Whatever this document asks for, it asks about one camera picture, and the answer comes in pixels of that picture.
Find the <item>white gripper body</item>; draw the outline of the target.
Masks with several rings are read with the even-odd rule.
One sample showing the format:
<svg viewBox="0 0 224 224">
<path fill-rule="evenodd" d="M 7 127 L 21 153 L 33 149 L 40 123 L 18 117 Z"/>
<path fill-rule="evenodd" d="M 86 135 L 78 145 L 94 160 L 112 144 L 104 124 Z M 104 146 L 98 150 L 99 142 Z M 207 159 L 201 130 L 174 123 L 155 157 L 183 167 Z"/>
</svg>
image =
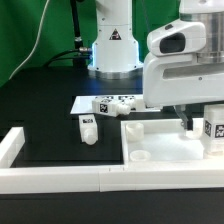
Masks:
<svg viewBox="0 0 224 224">
<path fill-rule="evenodd" d="M 224 100 L 224 63 L 200 64 L 206 46 L 202 22 L 177 19 L 149 33 L 144 60 L 143 99 L 147 106 L 175 106 Z"/>
</svg>

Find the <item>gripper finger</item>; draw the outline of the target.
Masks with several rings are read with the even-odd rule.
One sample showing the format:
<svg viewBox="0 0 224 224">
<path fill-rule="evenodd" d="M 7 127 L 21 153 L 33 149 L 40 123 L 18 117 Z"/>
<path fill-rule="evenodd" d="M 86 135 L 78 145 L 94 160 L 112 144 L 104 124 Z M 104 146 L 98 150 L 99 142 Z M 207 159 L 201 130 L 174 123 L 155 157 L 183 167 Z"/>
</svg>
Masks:
<svg viewBox="0 0 224 224">
<path fill-rule="evenodd" d="M 181 126 L 187 130 L 193 130 L 193 119 L 191 116 L 186 114 L 186 106 L 185 105 L 175 105 L 174 106 L 175 112 L 177 116 L 181 119 Z"/>
</svg>

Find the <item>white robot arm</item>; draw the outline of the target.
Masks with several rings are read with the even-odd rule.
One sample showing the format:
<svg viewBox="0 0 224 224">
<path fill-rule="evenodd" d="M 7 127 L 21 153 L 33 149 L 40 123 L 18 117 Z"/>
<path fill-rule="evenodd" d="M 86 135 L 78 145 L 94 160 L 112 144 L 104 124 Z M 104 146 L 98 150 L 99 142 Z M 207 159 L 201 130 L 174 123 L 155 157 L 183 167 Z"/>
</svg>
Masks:
<svg viewBox="0 0 224 224">
<path fill-rule="evenodd" d="M 224 0 L 180 0 L 179 18 L 148 34 L 144 61 L 132 0 L 96 0 L 96 12 L 91 75 L 122 79 L 142 69 L 144 103 L 174 107 L 186 129 L 193 125 L 187 105 L 224 101 Z"/>
</svg>

